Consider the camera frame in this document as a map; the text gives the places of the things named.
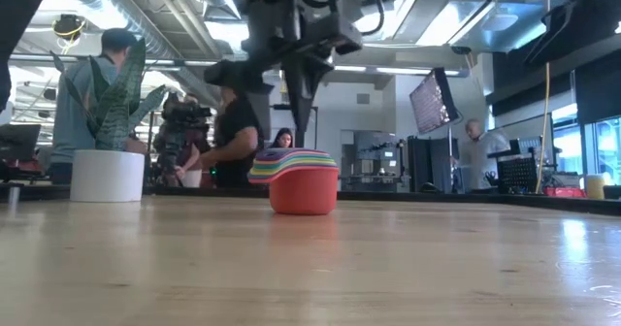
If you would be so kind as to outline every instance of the tv screen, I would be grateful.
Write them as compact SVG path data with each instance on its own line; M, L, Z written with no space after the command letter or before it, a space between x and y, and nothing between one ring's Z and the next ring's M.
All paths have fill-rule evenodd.
M409 95L419 134L429 133L458 118L443 68L431 71Z

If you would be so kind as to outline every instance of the desk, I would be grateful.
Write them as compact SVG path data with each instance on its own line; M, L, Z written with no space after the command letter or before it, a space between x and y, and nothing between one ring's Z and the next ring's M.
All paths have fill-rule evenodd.
M6 325L612 325L621 220L484 204L146 196L0 212Z

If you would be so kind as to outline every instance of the computer monitor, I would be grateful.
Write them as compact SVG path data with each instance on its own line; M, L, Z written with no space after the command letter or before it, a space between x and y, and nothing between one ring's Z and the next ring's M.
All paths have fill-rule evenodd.
M0 159L32 160L41 125L0 125Z
M459 117L443 68L432 70L409 95L409 100L419 134L429 133Z

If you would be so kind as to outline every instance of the white planter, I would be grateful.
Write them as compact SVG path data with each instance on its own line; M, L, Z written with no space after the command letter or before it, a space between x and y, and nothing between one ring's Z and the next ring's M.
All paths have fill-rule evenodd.
M77 150L71 177L71 201L141 201L145 156L132 152Z

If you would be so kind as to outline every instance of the man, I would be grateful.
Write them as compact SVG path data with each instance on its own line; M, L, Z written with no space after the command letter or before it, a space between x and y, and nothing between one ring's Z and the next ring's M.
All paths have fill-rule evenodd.
M470 140L462 145L461 158L459 161L452 160L453 165L470 174L465 184L472 193L492 193L492 186L485 173L497 172L496 159L488 158L487 155L510 149L508 140L498 133L484 133L481 122L475 118L466 122L466 133Z
M222 109L215 123L215 148L204 153L203 167L215 165L215 182L221 188L248 187L247 174L256 151L263 147L261 128L245 97L222 87Z
M116 80L129 49L137 43L134 35L125 29L108 29L101 36L102 53L95 58L102 75L109 83ZM71 80L83 101L92 104L93 76L88 61L70 67L58 82L56 115L53 130L53 150L49 174L52 184L69 184L73 173L74 153L79 149L95 148L95 140L86 127L86 116L80 105L69 94L65 78Z

